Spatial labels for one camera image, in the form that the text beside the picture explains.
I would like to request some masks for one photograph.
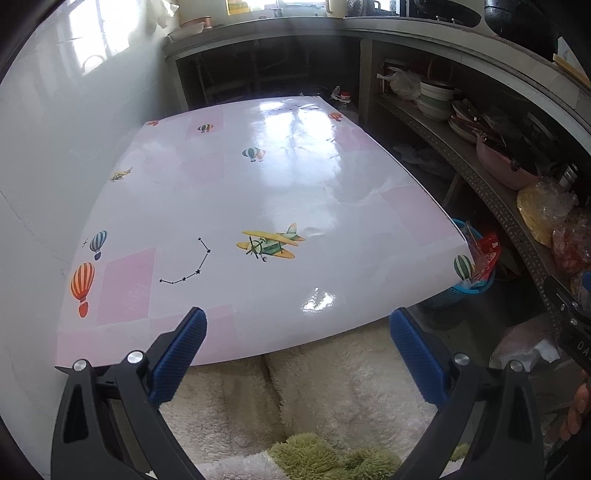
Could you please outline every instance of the human hand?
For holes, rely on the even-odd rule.
[[[565,442],[572,435],[578,433],[581,428],[583,416],[589,411],[589,388],[587,387],[589,375],[587,372],[583,371],[582,376],[584,383],[574,394],[573,405],[569,408],[569,413],[566,416],[566,420],[560,427],[560,438],[562,438]]]

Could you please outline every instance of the blue basket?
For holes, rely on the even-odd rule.
[[[461,220],[453,219],[453,222],[459,227],[462,228],[466,223],[462,222]],[[470,227],[472,233],[477,239],[481,239],[482,235],[475,230],[474,228]],[[488,281],[482,287],[476,288],[463,288],[460,285],[454,285],[453,287],[448,288],[433,297],[422,301],[420,304],[424,307],[428,307],[430,309],[444,309],[445,307],[449,307],[454,303],[459,302],[461,299],[466,298],[470,295],[478,295],[480,293],[486,292],[495,281],[495,269],[492,270],[491,275],[488,277]]]

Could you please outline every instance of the green striped hot air balloon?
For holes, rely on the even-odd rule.
[[[474,265],[466,255],[458,255],[453,261],[453,268],[462,281],[467,280],[474,273]]]
[[[261,149],[257,147],[247,148],[246,150],[242,151],[242,155],[244,155],[246,158],[250,158],[251,161],[256,161],[256,159],[261,156]]]

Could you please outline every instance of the pink bowl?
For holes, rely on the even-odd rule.
[[[476,155],[486,171],[511,190],[521,190],[540,179],[538,175],[533,175],[523,168],[511,170],[511,160],[485,145],[481,135],[478,135],[476,142]]]

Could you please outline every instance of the yellow biplane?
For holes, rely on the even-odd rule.
[[[267,261],[265,255],[272,255],[279,258],[295,258],[296,256],[283,245],[297,247],[297,242],[303,242],[305,238],[297,234],[297,225],[292,223],[285,233],[269,233],[257,230],[244,230],[242,233],[248,235],[248,242],[238,242],[237,247],[246,250],[247,255],[261,257],[263,262]]]

